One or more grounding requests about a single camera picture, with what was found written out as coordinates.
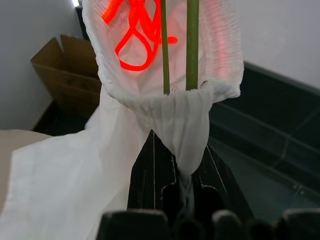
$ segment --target plant stem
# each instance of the plant stem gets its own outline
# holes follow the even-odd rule
[[[166,0],[161,0],[161,38],[163,58],[163,94],[170,94],[169,51],[167,34]]]
[[[186,85],[198,88],[199,0],[187,0],[186,10]]]

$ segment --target gray wall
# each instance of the gray wall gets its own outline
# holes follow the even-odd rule
[[[236,0],[244,59],[320,89],[320,0]]]
[[[60,34],[82,36],[72,0],[2,0],[0,129],[30,130],[51,102],[30,59]]]

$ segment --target cardboard flap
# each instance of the cardboard flap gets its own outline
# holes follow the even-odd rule
[[[54,37],[31,59],[31,62],[42,66],[55,67],[63,55],[58,40]]]
[[[89,41],[61,35],[61,42],[66,60],[64,65],[67,64],[67,67],[76,73],[98,73],[96,54]]]

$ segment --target cardboard box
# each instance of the cardboard box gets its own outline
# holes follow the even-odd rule
[[[95,52],[87,40],[61,35],[61,42],[63,50],[50,40],[32,65],[61,110],[89,117],[100,102]]]

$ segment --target white fabric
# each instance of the white fabric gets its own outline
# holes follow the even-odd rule
[[[169,96],[162,95],[161,49],[144,72],[120,67],[114,49],[128,30],[129,0],[110,26],[101,19],[108,2],[83,1],[103,86],[98,112],[82,132],[13,153],[0,240],[94,239],[100,214],[114,209],[113,200],[122,199],[116,209],[126,209],[131,169],[151,129],[189,175],[208,141],[212,104],[240,94],[243,62],[232,0],[200,1],[199,89],[189,92],[184,91],[186,1],[167,1],[168,35],[179,39],[169,46]],[[146,0],[150,11],[151,3]],[[120,55],[143,62],[145,52],[133,38]]]

